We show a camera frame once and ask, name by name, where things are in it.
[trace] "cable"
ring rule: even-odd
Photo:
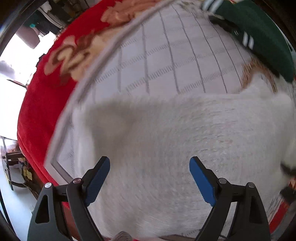
[[[89,8],[89,4],[87,3],[87,1],[86,1],[86,0],[84,0],[84,2],[85,2],[85,4],[87,5],[87,7]]]
[[[4,215],[5,215],[5,217],[6,217],[7,223],[8,223],[8,225],[10,226],[10,228],[12,229],[12,231],[15,233],[15,230],[13,229],[13,226],[12,226],[12,224],[11,224],[11,221],[10,221],[10,219],[9,219],[9,216],[8,216],[8,213],[7,213],[7,210],[6,210],[6,207],[5,207],[4,201],[3,201],[3,197],[2,197],[1,189],[0,189],[0,203],[1,203],[1,206],[2,206],[2,209],[3,209],[3,212],[4,212]]]

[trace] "green fabric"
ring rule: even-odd
[[[254,39],[253,52],[262,56],[286,81],[292,82],[295,69],[289,46],[275,23],[251,0],[237,4],[223,1],[215,14],[221,15],[239,27],[238,35],[232,35],[240,42],[244,31]]]

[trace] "floral pattern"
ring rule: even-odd
[[[99,33],[92,32],[82,36],[76,42],[74,35],[66,37],[61,46],[51,53],[44,66],[45,75],[50,75],[58,66],[61,66],[60,84],[67,83],[70,77],[79,81],[93,60],[123,28],[122,25],[136,18],[143,11],[154,7],[160,1],[123,0],[116,2],[114,7],[108,7],[103,13],[101,21],[109,23],[110,27]]]

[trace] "metal screw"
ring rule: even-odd
[[[226,181],[225,178],[219,178],[219,182],[220,182],[221,184],[226,184],[226,183],[227,183],[227,181]]]
[[[45,186],[45,188],[50,188],[52,186],[52,184],[51,183],[46,183],[44,186]]]
[[[254,187],[255,187],[255,184],[254,184],[254,183],[248,183],[248,186],[249,186],[250,188],[254,188]]]
[[[81,178],[75,178],[74,180],[73,180],[73,183],[74,184],[78,184],[78,183],[80,183],[81,182]]]

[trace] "blue gripper pad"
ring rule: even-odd
[[[103,162],[86,189],[86,198],[84,200],[84,203],[87,207],[96,200],[109,171],[110,160],[108,157],[106,157],[105,161]]]
[[[212,207],[215,206],[216,198],[214,188],[193,157],[189,161],[189,170],[205,202],[211,204]]]

